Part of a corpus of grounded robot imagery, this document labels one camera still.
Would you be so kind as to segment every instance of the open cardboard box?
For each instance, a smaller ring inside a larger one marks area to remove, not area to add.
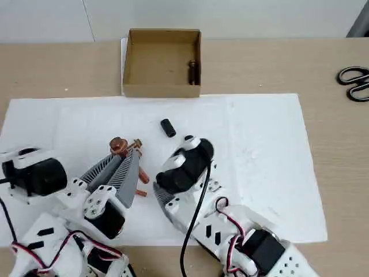
[[[122,65],[122,94],[146,98],[199,97],[200,46],[201,33],[197,29],[131,29]],[[191,60],[198,64],[198,85],[189,84]]]

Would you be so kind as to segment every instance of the black cable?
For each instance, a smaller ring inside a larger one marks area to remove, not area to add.
[[[200,198],[198,200],[198,204],[197,204],[197,207],[195,209],[194,215],[192,217],[192,220],[191,220],[191,223],[190,223],[190,227],[189,227],[189,229],[187,231],[186,237],[184,238],[183,245],[182,245],[182,250],[180,251],[179,264],[180,264],[180,271],[182,272],[182,276],[183,277],[187,277],[186,271],[185,271],[185,265],[184,265],[186,247],[187,247],[187,244],[189,243],[189,239],[190,239],[190,236],[191,236],[192,229],[195,226],[196,218],[197,218],[198,213],[199,213],[199,211],[201,209],[202,201],[204,200],[204,197],[205,197],[206,188],[208,187],[209,178],[210,178],[211,164],[212,164],[212,162],[209,161],[209,163],[207,165],[207,171],[206,171],[206,178],[205,178],[205,182],[204,182],[204,187],[202,188],[202,192],[201,192]]]
[[[0,179],[0,184],[4,184],[4,183],[9,183],[10,179],[5,178],[5,179]]]
[[[1,204],[2,209],[4,210],[4,214],[5,214],[5,217],[6,217],[7,224],[9,225],[9,229],[12,232],[13,242],[17,242],[17,235],[16,235],[16,232],[14,231],[12,220],[10,219],[10,216],[9,216],[8,211],[7,211],[6,205],[5,205],[4,201],[2,201],[1,197],[0,197],[0,204]]]

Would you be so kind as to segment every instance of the scissors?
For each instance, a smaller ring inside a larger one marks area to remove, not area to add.
[[[359,76],[344,79],[343,75],[347,72],[357,72]],[[347,97],[348,99],[356,102],[366,102],[369,101],[369,96],[367,97],[358,97],[355,93],[358,91],[362,91],[366,88],[369,88],[369,69],[363,68],[361,66],[350,66],[348,68],[344,68],[340,72],[338,72],[336,77],[337,82],[340,85],[352,85],[356,84],[356,86],[349,88],[347,90]]]

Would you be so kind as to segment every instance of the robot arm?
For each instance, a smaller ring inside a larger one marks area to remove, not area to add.
[[[11,277],[135,276],[127,256],[109,246],[121,235],[144,174],[139,147],[124,150],[71,180],[52,151],[29,147],[2,155],[14,201],[55,201],[54,209],[42,213],[23,237],[14,236],[11,248],[17,258]]]
[[[247,206],[230,205],[229,191],[215,179],[206,184],[213,153],[208,140],[187,136],[164,164],[154,191],[167,218],[187,233],[205,188],[191,236],[222,263],[227,276],[318,276],[290,242],[270,231],[273,223]]]

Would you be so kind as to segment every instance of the table surface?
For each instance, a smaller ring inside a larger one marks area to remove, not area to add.
[[[299,245],[320,276],[364,276],[369,262],[369,104],[349,101],[335,74],[369,67],[369,39],[203,40],[202,93],[297,92],[329,240]],[[120,95],[119,42],[0,45],[0,124],[11,98]],[[126,247],[140,276],[180,276],[179,247]],[[200,247],[189,276],[218,276]],[[13,266],[0,250],[0,271]]]

